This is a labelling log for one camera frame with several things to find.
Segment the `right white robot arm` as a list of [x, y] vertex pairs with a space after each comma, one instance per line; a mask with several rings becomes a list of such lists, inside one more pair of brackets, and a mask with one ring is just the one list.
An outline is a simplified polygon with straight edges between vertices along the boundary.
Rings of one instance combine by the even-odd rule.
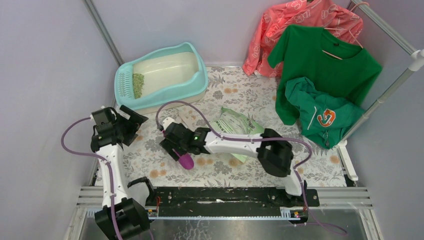
[[287, 201], [293, 206], [301, 205], [307, 194], [294, 171], [293, 146], [290, 140], [270, 128], [263, 133], [219, 133], [210, 127], [190, 130], [182, 123], [167, 117], [159, 125], [164, 139], [160, 146], [184, 169], [194, 167], [192, 155], [235, 154], [256, 158], [264, 171], [282, 179]]

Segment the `purple litter scoop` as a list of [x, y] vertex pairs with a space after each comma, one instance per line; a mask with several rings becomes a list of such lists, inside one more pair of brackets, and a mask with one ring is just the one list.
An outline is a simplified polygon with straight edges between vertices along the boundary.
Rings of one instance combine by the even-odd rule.
[[184, 169], [191, 170], [194, 168], [195, 163], [189, 153], [180, 153], [175, 149], [173, 149], [172, 151], [175, 155], [173, 159], [178, 162]]

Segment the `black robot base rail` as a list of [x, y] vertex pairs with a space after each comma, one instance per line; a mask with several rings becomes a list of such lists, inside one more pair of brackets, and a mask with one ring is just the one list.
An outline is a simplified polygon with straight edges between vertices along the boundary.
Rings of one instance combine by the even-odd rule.
[[266, 218], [280, 217], [282, 209], [305, 210], [320, 206], [315, 189], [300, 196], [282, 187], [156, 187], [146, 208], [159, 217]]

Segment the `green cat litter bag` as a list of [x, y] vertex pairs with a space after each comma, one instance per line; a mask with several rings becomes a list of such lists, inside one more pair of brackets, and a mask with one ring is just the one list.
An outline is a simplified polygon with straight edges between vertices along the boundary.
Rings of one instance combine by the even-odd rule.
[[209, 124], [218, 133], [226, 134], [254, 135], [265, 130], [252, 117], [225, 107], [221, 108], [221, 115]]

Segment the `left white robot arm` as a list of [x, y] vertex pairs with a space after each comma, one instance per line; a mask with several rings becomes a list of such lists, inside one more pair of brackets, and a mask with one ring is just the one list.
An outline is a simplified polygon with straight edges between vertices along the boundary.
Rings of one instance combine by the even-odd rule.
[[99, 161], [103, 182], [101, 210], [95, 222], [109, 240], [128, 240], [150, 229], [146, 206], [156, 200], [147, 177], [127, 181], [123, 171], [124, 146], [137, 138], [148, 117], [125, 105], [104, 107], [91, 114], [95, 125], [90, 148]]

